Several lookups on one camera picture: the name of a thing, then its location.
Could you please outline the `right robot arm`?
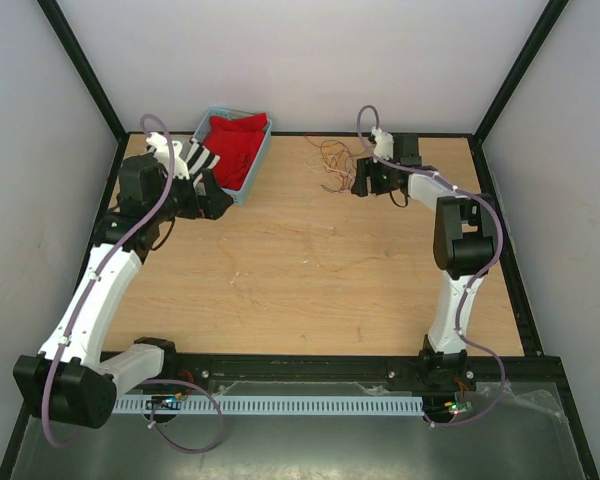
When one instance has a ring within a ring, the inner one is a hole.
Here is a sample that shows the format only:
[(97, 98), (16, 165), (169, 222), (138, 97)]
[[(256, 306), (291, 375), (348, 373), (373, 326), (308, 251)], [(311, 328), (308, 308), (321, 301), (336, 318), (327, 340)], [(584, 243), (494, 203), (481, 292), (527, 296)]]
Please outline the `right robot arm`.
[(371, 157), (357, 161), (351, 193), (401, 191), (434, 214), (433, 257), (442, 274), (436, 316), (418, 354), (418, 381), (449, 389), (467, 371), (467, 334), (477, 292), (502, 251), (502, 227), (488, 195), (468, 194), (434, 169), (404, 167)]

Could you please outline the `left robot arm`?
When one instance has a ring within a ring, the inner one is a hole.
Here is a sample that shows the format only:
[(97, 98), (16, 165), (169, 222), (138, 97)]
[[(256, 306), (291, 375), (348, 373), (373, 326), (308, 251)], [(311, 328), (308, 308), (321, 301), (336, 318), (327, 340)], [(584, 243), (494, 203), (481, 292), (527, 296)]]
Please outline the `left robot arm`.
[(233, 200), (211, 169), (179, 178), (151, 153), (124, 160), (118, 180), (117, 202), (95, 227), (86, 271), (65, 314), (36, 355), (15, 363), (16, 384), (38, 419), (99, 428), (128, 391), (147, 380), (164, 388), (178, 379), (172, 341), (141, 337), (107, 360), (103, 343), (132, 279), (166, 240), (161, 225), (216, 220)]

